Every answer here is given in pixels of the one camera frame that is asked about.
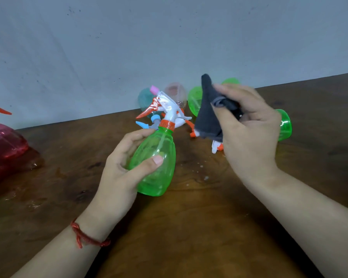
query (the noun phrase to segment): person's left hand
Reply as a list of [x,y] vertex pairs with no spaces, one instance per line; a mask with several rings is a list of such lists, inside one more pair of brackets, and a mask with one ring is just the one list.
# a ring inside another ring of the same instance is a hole
[[108,156],[98,191],[90,205],[109,220],[119,221],[133,205],[138,183],[161,166],[163,159],[155,155],[132,170],[126,170],[128,158],[134,154],[153,129],[128,133]]

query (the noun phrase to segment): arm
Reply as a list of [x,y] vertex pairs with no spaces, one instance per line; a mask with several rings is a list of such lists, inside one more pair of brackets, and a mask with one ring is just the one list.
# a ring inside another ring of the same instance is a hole
[[[141,140],[153,132],[152,129],[142,129],[127,134],[107,158],[98,191],[76,220],[81,231],[89,237],[104,241],[132,206],[140,180],[162,164],[162,157],[154,156],[131,171],[124,169],[129,154],[134,153]],[[68,226],[12,278],[84,277],[100,247],[83,241],[82,245],[80,249],[76,244],[76,234]]]
[[255,89],[215,88],[245,112],[237,121],[225,108],[214,108],[233,170],[325,277],[348,277],[348,209],[277,168],[281,116]]

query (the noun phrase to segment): dark gray cloth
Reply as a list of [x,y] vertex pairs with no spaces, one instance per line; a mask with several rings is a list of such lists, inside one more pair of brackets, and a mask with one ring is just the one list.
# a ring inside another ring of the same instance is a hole
[[202,101],[199,114],[195,122],[195,130],[200,133],[200,137],[223,142],[223,132],[220,127],[217,116],[213,111],[214,107],[226,107],[233,116],[240,120],[243,115],[240,104],[229,98],[226,98],[221,93],[217,92],[212,85],[212,80],[208,74],[201,76],[202,86]]

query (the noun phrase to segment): teal spray bottle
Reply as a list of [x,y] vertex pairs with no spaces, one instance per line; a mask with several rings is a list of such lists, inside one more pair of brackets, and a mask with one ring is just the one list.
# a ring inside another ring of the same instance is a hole
[[177,118],[189,120],[191,117],[184,116],[175,101],[155,86],[150,88],[150,92],[155,95],[152,104],[136,118],[148,116],[154,111],[164,111],[165,118],[160,121],[158,130],[148,136],[135,151],[128,169],[135,168],[155,155],[161,155],[164,159],[162,165],[138,184],[138,192],[149,196],[161,196],[170,185],[175,169],[176,150],[172,137],[175,121]]

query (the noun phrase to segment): brown wooden surface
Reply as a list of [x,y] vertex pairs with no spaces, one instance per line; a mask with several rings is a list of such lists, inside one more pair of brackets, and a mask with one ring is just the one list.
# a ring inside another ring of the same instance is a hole
[[[293,135],[280,168],[348,207],[348,74],[264,87]],[[105,160],[138,110],[20,130],[42,168],[0,183],[0,277],[9,277],[91,201]],[[273,216],[234,175],[211,141],[174,134],[176,171],[162,197],[138,195],[88,277],[319,277]]]

